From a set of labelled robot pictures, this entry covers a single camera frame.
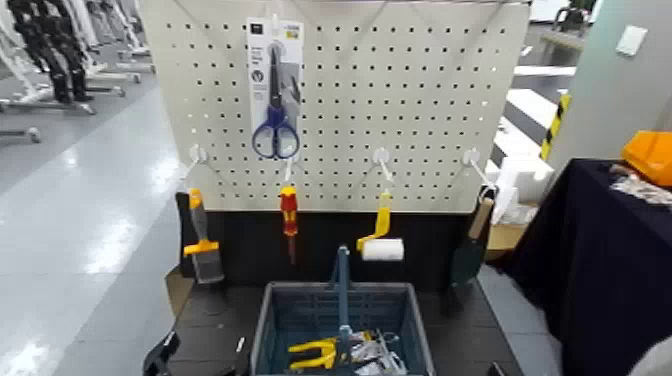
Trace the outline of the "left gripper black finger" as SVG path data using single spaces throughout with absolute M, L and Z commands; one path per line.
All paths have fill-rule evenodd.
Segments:
M 246 338 L 240 337 L 235 350 L 235 362 L 232 368 L 233 376 L 246 376 L 249 374 L 249 353 L 246 348 Z
M 144 376 L 171 376 L 168 362 L 180 346 L 180 338 L 175 331 L 170 331 L 146 355 L 143 361 Z

